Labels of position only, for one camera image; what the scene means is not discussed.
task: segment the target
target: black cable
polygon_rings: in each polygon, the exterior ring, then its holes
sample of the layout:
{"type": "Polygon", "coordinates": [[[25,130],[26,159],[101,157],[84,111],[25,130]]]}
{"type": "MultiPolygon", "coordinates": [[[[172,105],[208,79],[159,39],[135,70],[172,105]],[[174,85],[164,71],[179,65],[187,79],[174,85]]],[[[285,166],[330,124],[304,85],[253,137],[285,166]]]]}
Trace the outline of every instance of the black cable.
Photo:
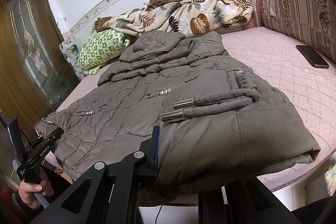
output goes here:
{"type": "Polygon", "coordinates": [[[23,131],[21,129],[20,129],[20,132],[21,132],[22,135],[24,135],[24,137],[26,138],[29,145],[32,145],[31,142],[29,141],[29,139],[27,138],[27,136],[23,133],[23,131]]]}
{"type": "Polygon", "coordinates": [[[157,213],[157,216],[156,216],[156,218],[155,218],[155,224],[156,224],[156,221],[158,220],[158,216],[159,216],[159,213],[161,212],[162,206],[163,206],[163,205],[161,205],[160,210],[159,210],[159,212],[157,213]]]}

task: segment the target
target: round metal pivot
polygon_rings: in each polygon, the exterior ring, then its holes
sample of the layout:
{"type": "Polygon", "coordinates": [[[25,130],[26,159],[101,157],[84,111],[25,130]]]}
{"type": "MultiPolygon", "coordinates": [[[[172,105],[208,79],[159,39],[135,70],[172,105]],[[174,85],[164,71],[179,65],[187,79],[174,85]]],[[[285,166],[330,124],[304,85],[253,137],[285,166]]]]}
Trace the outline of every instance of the round metal pivot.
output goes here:
{"type": "Polygon", "coordinates": [[[100,169],[103,169],[105,166],[105,164],[103,162],[97,162],[95,165],[94,165],[94,168],[97,169],[97,170],[100,170],[100,169]]]}
{"type": "Polygon", "coordinates": [[[134,153],[134,157],[136,157],[137,159],[140,159],[140,158],[142,158],[143,156],[145,156],[145,153],[144,153],[144,152],[137,151],[137,152],[134,153]]]}

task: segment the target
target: heart-shaped leaf print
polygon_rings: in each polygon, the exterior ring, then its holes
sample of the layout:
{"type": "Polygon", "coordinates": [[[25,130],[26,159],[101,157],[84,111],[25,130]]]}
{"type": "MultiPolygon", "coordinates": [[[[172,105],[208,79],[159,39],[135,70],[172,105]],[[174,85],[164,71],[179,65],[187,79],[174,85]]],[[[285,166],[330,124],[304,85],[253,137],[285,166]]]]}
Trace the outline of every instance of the heart-shaped leaf print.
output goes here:
{"type": "Polygon", "coordinates": [[[190,29],[194,35],[210,32],[210,26],[206,15],[199,14],[190,21],[190,29]]]}

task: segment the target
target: red sleeve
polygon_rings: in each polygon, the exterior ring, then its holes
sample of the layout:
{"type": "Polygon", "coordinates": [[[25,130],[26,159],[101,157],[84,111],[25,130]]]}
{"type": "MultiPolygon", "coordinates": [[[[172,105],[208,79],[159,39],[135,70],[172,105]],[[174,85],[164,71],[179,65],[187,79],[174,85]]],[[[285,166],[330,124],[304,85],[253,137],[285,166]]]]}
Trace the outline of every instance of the red sleeve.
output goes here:
{"type": "Polygon", "coordinates": [[[12,219],[14,224],[26,224],[30,222],[30,218],[23,212],[20,211],[16,206],[13,204],[12,201],[12,195],[14,194],[14,191],[7,187],[2,190],[0,193],[0,200],[2,205],[0,205],[2,208],[0,210],[0,213],[3,215],[3,217],[6,219],[12,219]]]}

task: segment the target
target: floral blanket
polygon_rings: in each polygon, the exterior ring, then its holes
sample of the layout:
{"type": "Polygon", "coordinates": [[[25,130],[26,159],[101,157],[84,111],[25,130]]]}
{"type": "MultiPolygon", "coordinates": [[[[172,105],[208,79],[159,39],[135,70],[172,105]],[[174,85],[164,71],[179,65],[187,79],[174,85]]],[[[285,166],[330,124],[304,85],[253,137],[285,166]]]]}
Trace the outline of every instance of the floral blanket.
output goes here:
{"type": "Polygon", "coordinates": [[[154,30],[192,37],[220,26],[233,29],[247,24],[252,6],[252,0],[148,0],[142,9],[113,16],[103,27],[136,37],[154,30]]]}

